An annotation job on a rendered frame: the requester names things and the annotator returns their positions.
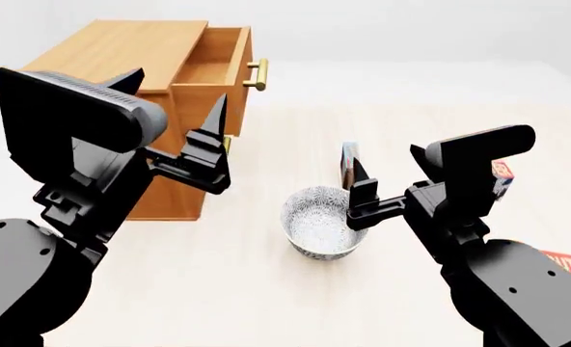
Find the open wooden drawer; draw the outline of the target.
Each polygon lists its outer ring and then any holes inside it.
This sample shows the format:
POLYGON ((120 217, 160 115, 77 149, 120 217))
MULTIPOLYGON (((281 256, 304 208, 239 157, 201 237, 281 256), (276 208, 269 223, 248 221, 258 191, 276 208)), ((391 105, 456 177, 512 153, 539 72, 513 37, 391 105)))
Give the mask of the open wooden drawer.
POLYGON ((181 129, 200 127, 225 94, 225 134, 238 137, 249 91, 243 82, 251 79, 253 60, 251 28, 206 28, 171 86, 181 129))

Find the red blue food box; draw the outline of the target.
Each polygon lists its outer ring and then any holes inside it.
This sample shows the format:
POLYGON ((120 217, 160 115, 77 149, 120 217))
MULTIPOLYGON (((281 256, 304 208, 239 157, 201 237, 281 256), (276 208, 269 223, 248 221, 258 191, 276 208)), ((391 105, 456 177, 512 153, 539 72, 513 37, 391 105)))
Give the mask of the red blue food box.
POLYGON ((491 162, 492 174, 496 178, 493 193, 496 201, 500 201, 514 180, 514 174, 504 160, 491 162))

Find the light wooden cabinet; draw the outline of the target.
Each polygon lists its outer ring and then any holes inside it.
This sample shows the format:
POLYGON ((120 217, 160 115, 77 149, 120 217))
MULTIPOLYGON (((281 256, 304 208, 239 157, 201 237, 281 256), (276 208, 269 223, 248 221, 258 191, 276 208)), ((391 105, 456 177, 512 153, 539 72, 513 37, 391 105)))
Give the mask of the light wooden cabinet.
MULTIPOLYGON (((203 21, 98 20, 17 71, 55 71, 105 86, 113 77, 142 68, 145 77, 134 96, 161 106, 168 118, 165 132, 147 147, 180 155, 185 135, 193 129, 181 129, 171 86, 206 28, 212 27, 203 21)), ((43 184, 64 181, 76 167, 60 161, 17 166, 43 184)), ((158 175, 128 217, 194 221, 201 215, 206 194, 158 175)))

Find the black white patterned bowl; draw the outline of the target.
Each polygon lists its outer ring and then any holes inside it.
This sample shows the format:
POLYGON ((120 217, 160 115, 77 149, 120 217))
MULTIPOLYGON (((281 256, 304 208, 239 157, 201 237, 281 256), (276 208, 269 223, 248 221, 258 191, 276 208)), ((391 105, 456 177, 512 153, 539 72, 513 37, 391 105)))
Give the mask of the black white patterned bowl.
POLYGON ((315 186, 293 193, 281 210, 281 224, 290 245, 310 259, 330 261, 352 254, 367 230, 346 224, 349 193, 337 187, 315 186))

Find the blue brown pudding box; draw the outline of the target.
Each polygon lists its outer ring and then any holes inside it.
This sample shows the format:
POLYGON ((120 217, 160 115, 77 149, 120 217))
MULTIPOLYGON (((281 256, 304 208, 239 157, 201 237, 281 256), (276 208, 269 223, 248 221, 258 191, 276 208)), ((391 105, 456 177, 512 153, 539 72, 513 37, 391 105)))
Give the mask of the blue brown pudding box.
POLYGON ((350 190, 352 185, 360 180, 361 167, 358 143, 344 142, 340 157, 340 180, 344 190, 350 190))

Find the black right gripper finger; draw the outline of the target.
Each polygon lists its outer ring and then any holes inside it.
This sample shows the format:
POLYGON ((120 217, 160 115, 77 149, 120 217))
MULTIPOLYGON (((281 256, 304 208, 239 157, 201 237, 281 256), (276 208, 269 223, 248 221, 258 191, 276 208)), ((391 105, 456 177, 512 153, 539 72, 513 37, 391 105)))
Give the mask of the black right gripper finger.
POLYGON ((353 158, 353 184, 349 189, 351 214, 363 214, 379 204, 378 180, 370 178, 358 158, 353 158))
POLYGON ((426 152, 423 147, 418 147, 416 145, 410 145, 410 153, 420 169, 424 172, 429 180, 435 179, 435 166, 426 158, 426 152))

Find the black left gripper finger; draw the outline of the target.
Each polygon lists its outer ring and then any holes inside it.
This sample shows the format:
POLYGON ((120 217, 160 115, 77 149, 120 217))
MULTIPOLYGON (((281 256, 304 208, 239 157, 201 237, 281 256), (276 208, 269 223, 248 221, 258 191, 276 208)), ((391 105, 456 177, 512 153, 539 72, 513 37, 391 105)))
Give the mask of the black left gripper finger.
POLYGON ((225 174, 228 170, 223 143, 227 103, 227 95, 222 94, 212 106, 202 126, 186 133, 184 165, 189 170, 207 174, 225 174))
POLYGON ((142 68, 134 68, 105 82, 105 86, 117 92, 135 95, 144 80, 145 73, 142 68))

